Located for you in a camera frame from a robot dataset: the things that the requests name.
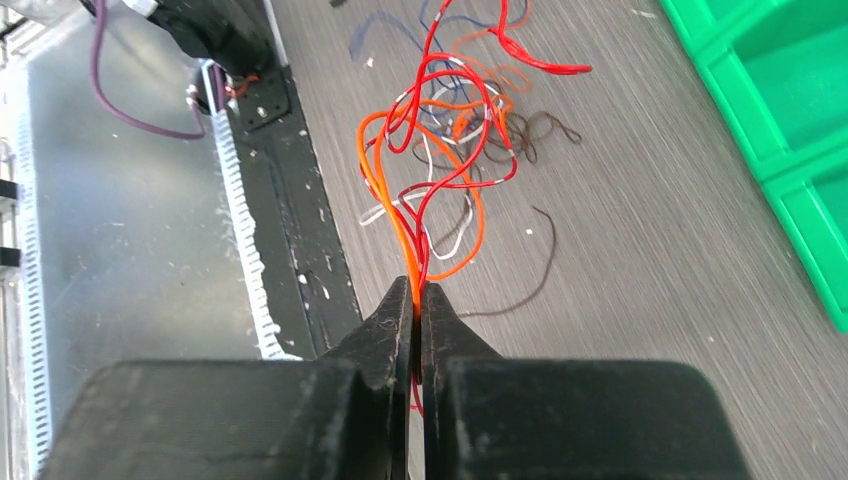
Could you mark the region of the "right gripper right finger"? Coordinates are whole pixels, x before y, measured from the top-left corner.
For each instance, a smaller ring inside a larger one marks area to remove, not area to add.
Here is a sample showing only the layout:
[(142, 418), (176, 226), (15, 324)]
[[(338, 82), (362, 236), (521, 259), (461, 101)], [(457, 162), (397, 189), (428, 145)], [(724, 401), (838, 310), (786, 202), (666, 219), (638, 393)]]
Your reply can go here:
[(506, 358), (435, 283), (420, 313), (430, 479), (751, 475), (715, 389), (690, 365)]

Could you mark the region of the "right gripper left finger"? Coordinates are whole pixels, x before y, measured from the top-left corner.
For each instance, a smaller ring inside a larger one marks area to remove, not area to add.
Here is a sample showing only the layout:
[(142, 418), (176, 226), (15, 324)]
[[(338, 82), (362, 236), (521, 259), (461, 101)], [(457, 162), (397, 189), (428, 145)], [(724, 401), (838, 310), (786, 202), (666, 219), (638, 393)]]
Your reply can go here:
[(404, 479), (413, 299), (309, 361), (125, 361), (98, 371), (43, 479)]

